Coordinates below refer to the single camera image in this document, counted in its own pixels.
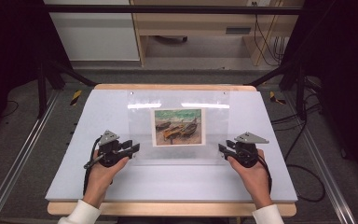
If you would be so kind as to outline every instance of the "wooden table edge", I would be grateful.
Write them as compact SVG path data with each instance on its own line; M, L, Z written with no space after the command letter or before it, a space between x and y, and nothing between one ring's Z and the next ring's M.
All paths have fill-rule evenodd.
M94 90L256 91L256 88L243 85L98 84Z
M66 216L72 213L77 202L48 204L51 215ZM277 203L282 217L296 214L294 203ZM101 215L117 217L250 217L253 203L102 203Z

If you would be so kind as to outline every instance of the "canvas painting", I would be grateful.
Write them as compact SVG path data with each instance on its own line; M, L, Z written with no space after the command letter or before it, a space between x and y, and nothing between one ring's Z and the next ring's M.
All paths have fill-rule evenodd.
M205 145L205 111L156 109L152 111L153 146Z

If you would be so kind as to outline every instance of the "white sleeve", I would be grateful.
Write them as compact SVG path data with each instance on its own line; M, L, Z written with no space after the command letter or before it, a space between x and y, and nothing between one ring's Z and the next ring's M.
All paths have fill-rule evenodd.
M253 216L257 224L283 224L281 214L276 204L255 210Z
M58 224L94 224L101 210L81 200L77 201L74 211L69 217L62 217Z

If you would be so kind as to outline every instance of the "metal frame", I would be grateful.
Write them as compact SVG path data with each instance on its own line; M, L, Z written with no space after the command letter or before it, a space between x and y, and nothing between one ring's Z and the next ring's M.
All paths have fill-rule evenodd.
M181 13L181 14L257 14L303 15L319 12L302 7L215 7L215 6L127 6L127 5L44 5L28 6L47 12L66 13Z
M283 93L287 102L294 113L296 113L294 99L291 94L286 92ZM297 124L301 124L303 121L301 119L297 119ZM315 141L310 134L310 131L307 127L305 127L304 132L304 143L307 147L308 152L310 153L310 157L312 158L313 164L321 175L320 178L324 182L326 187L326 192L330 198L330 202L333 205L337 216L341 223L345 224L354 224L356 223L354 216L351 212L351 209L348 207L347 202L345 201L344 196L339 189L336 180L331 174L329 168L327 167L322 154L319 148L316 146Z
M45 124L48 121L48 117L51 114L51 111L53 110L55 103L58 99L60 92L59 91L53 91L51 94L49 100L48 100L48 107L46 110L46 113L44 116L40 119L38 119L31 130L30 134L28 135L27 139L25 140L24 145L22 145L21 151L19 155L17 156L16 160L13 162L13 165L11 166L10 170L7 173L7 176L5 177L5 180L1 184L0 187L0 212L5 205L5 202L10 194L10 192L13 190L14 185L16 184L17 179L20 176L21 170L24 167L25 163L28 160L28 157L30 156L31 152L34 149L34 145L39 137L39 135L42 133Z

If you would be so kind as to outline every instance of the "human hand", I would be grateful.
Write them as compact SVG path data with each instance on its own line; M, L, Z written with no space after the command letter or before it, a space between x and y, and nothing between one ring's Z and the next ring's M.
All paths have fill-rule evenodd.
M98 150L94 152L94 158L97 157L97 154ZM111 167L104 167L99 162L94 164L89 173L89 183L83 202L99 208L113 178L126 165L128 160L128 157L123 158Z
M258 149L257 152L264 159L264 151ZM232 157L228 157L227 160L240 175L243 185L252 196L256 209L272 205L272 200L269 196L269 177L263 165L258 162L251 168L245 168Z

